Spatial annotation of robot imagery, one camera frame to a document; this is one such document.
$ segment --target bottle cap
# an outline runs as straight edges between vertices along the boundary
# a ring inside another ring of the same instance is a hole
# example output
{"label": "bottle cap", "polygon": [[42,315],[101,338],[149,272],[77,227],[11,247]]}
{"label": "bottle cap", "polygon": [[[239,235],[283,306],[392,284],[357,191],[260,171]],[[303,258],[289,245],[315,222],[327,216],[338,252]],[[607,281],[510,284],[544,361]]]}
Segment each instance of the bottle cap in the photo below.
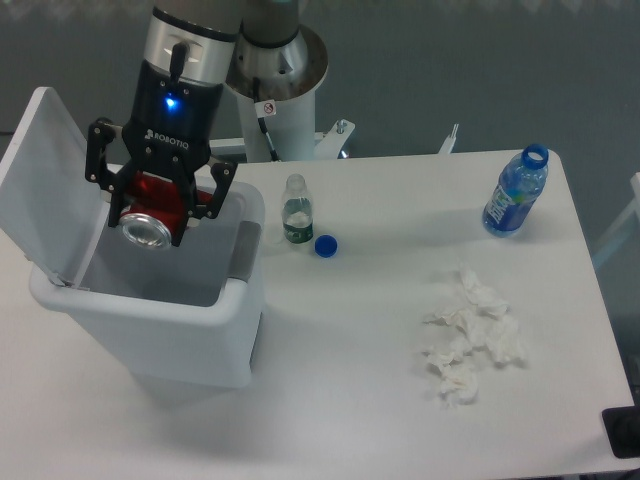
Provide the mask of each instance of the bottle cap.
{"label": "bottle cap", "polygon": [[299,173],[289,175],[287,178],[287,190],[292,192],[302,192],[307,188],[307,184],[304,181],[304,177]]}
{"label": "bottle cap", "polygon": [[315,249],[322,258],[333,257],[338,250],[338,241],[331,235],[320,235],[316,239]]}
{"label": "bottle cap", "polygon": [[531,170],[543,168],[549,161],[549,150],[544,145],[533,143],[522,152],[522,164]]}

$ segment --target red can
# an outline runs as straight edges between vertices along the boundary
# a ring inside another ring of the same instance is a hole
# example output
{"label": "red can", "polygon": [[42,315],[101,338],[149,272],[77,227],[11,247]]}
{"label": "red can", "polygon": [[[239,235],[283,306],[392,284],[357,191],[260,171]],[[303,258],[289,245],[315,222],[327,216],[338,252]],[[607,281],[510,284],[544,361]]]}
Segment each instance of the red can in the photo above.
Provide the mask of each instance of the red can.
{"label": "red can", "polygon": [[[134,201],[120,214],[124,236],[145,248],[169,248],[187,215],[177,186],[138,172],[127,187],[126,194],[133,197]],[[211,197],[209,193],[198,191],[200,203],[208,203]]]}

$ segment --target blue water bottle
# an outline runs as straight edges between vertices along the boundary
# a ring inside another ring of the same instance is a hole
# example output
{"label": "blue water bottle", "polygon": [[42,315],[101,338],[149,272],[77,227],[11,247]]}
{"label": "blue water bottle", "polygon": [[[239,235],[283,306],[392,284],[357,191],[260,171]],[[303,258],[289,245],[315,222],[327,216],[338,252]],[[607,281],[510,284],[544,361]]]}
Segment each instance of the blue water bottle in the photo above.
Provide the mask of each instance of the blue water bottle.
{"label": "blue water bottle", "polygon": [[498,186],[484,209],[485,228],[497,237],[513,235],[542,193],[547,180],[549,151],[534,143],[504,167]]}

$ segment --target plastic bottle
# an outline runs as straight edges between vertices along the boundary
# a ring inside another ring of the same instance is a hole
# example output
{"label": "plastic bottle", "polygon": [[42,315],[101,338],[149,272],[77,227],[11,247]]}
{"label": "plastic bottle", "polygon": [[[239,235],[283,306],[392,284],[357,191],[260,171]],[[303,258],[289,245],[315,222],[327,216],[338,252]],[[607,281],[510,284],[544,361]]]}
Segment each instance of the plastic bottle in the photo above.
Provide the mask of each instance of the plastic bottle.
{"label": "plastic bottle", "polygon": [[313,238],[313,214],[311,194],[304,177],[293,174],[287,178],[287,187],[282,195],[282,225],[284,237],[291,243],[304,243]]}
{"label": "plastic bottle", "polygon": [[516,155],[504,168],[498,186],[484,209],[485,228],[497,237],[516,233],[542,193],[547,180],[549,151],[533,144]]}

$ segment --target warning sticker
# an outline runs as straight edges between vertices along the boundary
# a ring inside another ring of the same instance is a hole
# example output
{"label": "warning sticker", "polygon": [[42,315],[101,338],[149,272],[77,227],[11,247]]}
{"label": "warning sticker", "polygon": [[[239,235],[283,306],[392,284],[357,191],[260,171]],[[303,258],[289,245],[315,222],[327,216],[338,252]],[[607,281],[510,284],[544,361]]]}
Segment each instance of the warning sticker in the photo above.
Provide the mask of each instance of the warning sticker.
{"label": "warning sticker", "polygon": [[272,117],[276,114],[276,102],[275,100],[265,100],[264,102],[257,102],[255,104],[256,115],[258,118]]}

